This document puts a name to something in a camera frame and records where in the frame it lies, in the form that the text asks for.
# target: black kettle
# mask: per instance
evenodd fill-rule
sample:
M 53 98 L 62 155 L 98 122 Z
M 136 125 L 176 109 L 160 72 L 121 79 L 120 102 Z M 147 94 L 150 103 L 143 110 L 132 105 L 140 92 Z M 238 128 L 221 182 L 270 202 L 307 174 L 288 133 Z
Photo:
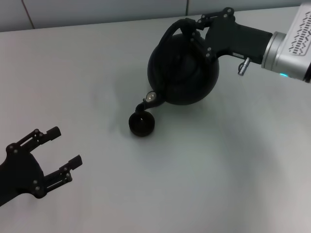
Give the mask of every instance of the black kettle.
M 215 86 L 219 74 L 218 59 L 210 62 L 203 52 L 204 39 L 193 41 L 188 34 L 199 33 L 195 21 L 181 19 L 163 35 L 148 63 L 148 81 L 153 89 L 129 118 L 136 136 L 147 136 L 155 127 L 155 119 L 146 109 L 164 102 L 188 105 L 200 101 Z M 181 29 L 182 33 L 174 35 Z

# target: wall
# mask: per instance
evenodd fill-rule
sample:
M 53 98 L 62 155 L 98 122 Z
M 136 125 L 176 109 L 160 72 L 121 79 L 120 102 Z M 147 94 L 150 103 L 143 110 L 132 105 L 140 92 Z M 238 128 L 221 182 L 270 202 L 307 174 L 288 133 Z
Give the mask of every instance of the wall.
M 303 0 L 190 0 L 188 14 L 198 15 L 232 7 L 235 11 L 299 6 Z
M 31 28 L 21 0 L 0 1 L 0 32 Z
M 299 5 L 302 0 L 1 0 L 0 32 Z

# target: table surface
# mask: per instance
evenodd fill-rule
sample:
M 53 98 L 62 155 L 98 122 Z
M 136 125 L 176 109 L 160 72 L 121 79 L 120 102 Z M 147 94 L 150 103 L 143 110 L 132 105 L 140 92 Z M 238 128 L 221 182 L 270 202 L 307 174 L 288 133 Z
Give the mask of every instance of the table surface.
M 235 15 L 286 33 L 296 12 Z M 45 198 L 2 206 L 2 233 L 310 233 L 310 85 L 256 64 L 240 77 L 241 60 L 224 56 L 204 100 L 155 108 L 154 133 L 131 135 L 149 56 L 176 20 L 0 33 L 0 160 L 33 129 L 58 126 L 34 151 L 45 174 L 84 162 Z

